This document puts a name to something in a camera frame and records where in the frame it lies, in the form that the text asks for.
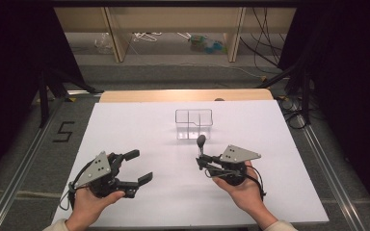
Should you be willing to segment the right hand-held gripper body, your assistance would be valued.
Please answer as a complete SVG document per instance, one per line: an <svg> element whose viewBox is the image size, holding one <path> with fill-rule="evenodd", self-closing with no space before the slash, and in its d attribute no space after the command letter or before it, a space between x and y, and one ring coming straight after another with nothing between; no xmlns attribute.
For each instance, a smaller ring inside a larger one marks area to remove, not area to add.
<svg viewBox="0 0 370 231"><path fill-rule="evenodd" d="M247 166L245 161L259 159L260 154L248 149L230 144L219 155L220 163L209 163L206 168L210 177L220 177L231 186L242 184L247 178Z"/></svg>

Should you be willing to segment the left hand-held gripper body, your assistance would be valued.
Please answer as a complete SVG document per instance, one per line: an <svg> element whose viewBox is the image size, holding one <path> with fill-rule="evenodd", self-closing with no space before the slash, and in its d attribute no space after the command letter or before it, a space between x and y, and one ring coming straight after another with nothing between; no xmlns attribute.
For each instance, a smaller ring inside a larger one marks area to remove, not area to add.
<svg viewBox="0 0 370 231"><path fill-rule="evenodd" d="M118 179L119 168L124 154L106 154L100 152L88 162L72 182L72 194L78 189L89 188L96 197L105 197L110 193L125 192L126 198L134 198L139 188L138 182L122 182Z"/></svg>

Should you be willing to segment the black makeup brush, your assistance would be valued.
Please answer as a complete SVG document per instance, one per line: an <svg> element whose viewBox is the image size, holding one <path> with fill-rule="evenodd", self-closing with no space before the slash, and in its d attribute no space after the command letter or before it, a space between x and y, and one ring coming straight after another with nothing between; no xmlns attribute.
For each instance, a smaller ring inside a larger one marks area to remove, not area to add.
<svg viewBox="0 0 370 231"><path fill-rule="evenodd" d="M206 142L206 137L204 135L200 135L197 138L197 145L198 145L198 155L201 157L204 154L203 147Z"/></svg>

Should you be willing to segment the clear acrylic organizer box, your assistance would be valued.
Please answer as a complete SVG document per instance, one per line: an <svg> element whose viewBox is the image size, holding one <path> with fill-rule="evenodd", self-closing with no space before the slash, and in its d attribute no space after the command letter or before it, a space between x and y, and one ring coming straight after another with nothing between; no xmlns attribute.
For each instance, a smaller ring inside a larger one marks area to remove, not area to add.
<svg viewBox="0 0 370 231"><path fill-rule="evenodd" d="M210 109L182 109L175 111L176 137L196 140L200 135L210 138L213 112Z"/></svg>

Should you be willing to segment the person's left hand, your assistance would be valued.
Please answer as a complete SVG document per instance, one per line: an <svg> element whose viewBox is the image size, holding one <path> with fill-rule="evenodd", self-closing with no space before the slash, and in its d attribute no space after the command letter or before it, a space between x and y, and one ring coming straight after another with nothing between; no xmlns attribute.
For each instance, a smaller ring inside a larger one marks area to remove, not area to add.
<svg viewBox="0 0 370 231"><path fill-rule="evenodd" d="M98 198L88 189L76 191L74 208L66 220L69 231L82 231L95 223L108 206L116 203L125 196L125 192L112 192L106 197Z"/></svg>

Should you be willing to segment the person's right hand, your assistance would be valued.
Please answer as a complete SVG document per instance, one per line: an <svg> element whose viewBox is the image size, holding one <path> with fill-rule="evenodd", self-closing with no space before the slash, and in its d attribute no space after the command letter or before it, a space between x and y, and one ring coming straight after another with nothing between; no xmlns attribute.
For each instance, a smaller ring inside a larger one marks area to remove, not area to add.
<svg viewBox="0 0 370 231"><path fill-rule="evenodd" d="M246 212L262 230L265 230L276 223L278 219L266 208L261 199L260 189L256 184L258 176L251 162L245 161L245 165L247 166L247 175L251 179L246 179L238 186L228 185L225 180L218 177L213 177L212 180L230 195L239 209Z"/></svg>

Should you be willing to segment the white board sheet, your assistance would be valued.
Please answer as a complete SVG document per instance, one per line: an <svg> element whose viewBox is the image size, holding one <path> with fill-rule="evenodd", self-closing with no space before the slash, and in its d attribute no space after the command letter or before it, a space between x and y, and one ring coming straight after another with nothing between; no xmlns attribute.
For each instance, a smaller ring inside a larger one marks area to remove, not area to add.
<svg viewBox="0 0 370 231"><path fill-rule="evenodd" d="M250 226L253 219L198 168L198 146L176 136L178 110L208 109L213 114L203 148L221 154L233 144L260 154L253 166L264 181L267 208L293 223L328 221L278 103L274 100L165 103L98 103L71 172L77 174L95 155L137 149L123 163L119 179L135 181L152 173L134 198L108 207L96 229L219 228Z"/></svg>

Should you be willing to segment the light wooden table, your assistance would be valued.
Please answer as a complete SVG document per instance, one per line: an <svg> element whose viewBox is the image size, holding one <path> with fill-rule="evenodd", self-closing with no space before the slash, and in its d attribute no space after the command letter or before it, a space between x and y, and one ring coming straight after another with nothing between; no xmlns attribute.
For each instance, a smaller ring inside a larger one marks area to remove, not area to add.
<svg viewBox="0 0 370 231"><path fill-rule="evenodd" d="M266 89L235 90L109 90L100 96L100 103L120 102L194 102L272 100Z"/></svg>

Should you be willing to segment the black metal stand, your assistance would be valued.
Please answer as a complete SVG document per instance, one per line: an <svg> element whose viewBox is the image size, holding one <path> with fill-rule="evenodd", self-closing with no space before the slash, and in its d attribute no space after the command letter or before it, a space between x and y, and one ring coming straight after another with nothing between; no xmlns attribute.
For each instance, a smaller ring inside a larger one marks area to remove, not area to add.
<svg viewBox="0 0 370 231"><path fill-rule="evenodd" d="M38 77L39 95L40 95L40 128L42 128L49 119L49 100L47 90L51 90L56 98L66 98L68 96L64 82L87 91L91 94L103 93L103 90L97 90L85 83L85 81L77 77L73 77L60 69L46 67Z"/></svg>
<svg viewBox="0 0 370 231"><path fill-rule="evenodd" d="M309 73L306 71L306 64L303 64L302 62L296 62L295 64L283 70L280 74L277 74L270 80L261 83L259 86L257 86L257 88L266 89L285 77L289 78L289 81L285 86L285 91L288 94L295 94L298 91L302 93L301 116L304 119L304 125L309 125L310 76Z"/></svg>

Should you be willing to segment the beige wooden shelf unit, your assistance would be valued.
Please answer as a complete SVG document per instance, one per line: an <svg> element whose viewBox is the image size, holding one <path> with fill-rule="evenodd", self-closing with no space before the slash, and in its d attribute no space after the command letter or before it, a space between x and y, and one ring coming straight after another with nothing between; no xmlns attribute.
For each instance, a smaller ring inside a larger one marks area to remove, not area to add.
<svg viewBox="0 0 370 231"><path fill-rule="evenodd" d="M236 61L240 36L265 27L272 34L289 32L294 8L236 7L57 7L55 13L68 33L107 33L116 61L124 61L132 34L222 33L228 60Z"/></svg>

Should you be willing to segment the bag of colourful toys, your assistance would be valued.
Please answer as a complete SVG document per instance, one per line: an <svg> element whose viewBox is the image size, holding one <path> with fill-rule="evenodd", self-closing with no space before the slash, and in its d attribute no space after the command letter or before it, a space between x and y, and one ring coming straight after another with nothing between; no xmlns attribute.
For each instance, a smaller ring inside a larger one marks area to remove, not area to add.
<svg viewBox="0 0 370 231"><path fill-rule="evenodd" d="M191 35L189 41L191 42L191 49L195 51L204 52L206 54L226 52L225 46L220 41L205 36Z"/></svg>

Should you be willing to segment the clear plastic bag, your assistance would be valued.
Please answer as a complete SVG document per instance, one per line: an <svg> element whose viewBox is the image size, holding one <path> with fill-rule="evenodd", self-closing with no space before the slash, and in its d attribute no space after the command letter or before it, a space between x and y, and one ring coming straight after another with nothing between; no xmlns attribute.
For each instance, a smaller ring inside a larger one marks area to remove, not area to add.
<svg viewBox="0 0 370 231"><path fill-rule="evenodd" d="M94 47L100 54L110 55L113 54L113 44L111 37L108 33L102 33L94 40Z"/></svg>

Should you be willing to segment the white clothes hangers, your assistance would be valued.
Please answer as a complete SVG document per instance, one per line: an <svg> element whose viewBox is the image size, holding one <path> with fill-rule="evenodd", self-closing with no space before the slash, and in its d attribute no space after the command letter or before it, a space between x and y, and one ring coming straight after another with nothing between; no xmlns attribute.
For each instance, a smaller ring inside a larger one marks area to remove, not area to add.
<svg viewBox="0 0 370 231"><path fill-rule="evenodd" d="M142 40L143 41L148 41L148 42L156 42L157 37L161 36L161 33L143 32L143 33L134 33L133 36L134 36L133 40L135 42L139 42L139 41L142 41Z"/></svg>

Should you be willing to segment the black curtain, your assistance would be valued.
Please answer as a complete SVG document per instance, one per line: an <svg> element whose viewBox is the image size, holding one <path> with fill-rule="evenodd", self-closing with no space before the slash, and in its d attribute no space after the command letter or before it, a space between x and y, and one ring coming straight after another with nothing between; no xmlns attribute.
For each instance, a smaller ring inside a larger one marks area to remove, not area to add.
<svg viewBox="0 0 370 231"><path fill-rule="evenodd" d="M83 77L51 7L0 0L0 160L39 90Z"/></svg>
<svg viewBox="0 0 370 231"><path fill-rule="evenodd" d="M318 25L328 42L308 70L344 154L370 194L370 0L299 0L279 66L298 60Z"/></svg>

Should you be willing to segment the aluminium floor rail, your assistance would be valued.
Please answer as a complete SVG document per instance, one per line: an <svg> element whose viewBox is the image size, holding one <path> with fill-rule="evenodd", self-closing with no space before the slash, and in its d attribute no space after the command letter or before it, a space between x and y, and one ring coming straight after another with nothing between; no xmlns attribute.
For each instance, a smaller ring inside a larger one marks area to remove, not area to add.
<svg viewBox="0 0 370 231"><path fill-rule="evenodd" d="M54 99L52 104L49 106L49 115L45 122L43 122L33 136L33 139L25 151L19 165L16 167L14 174L11 175L8 186L0 192L0 227L5 220L8 212L10 211L16 195L22 186L32 164L34 163L37 155L40 152L40 147L50 129L52 121L62 106L64 99Z"/></svg>
<svg viewBox="0 0 370 231"><path fill-rule="evenodd" d="M303 131L306 139L315 155L320 169L322 170L330 186L335 201L337 202L350 229L352 231L366 231L355 204L352 202L347 191L344 189L344 186L342 185L341 181L338 178L338 175L333 169L333 166L330 163L330 160L311 125L307 123L301 115L297 118L297 120L303 126Z"/></svg>

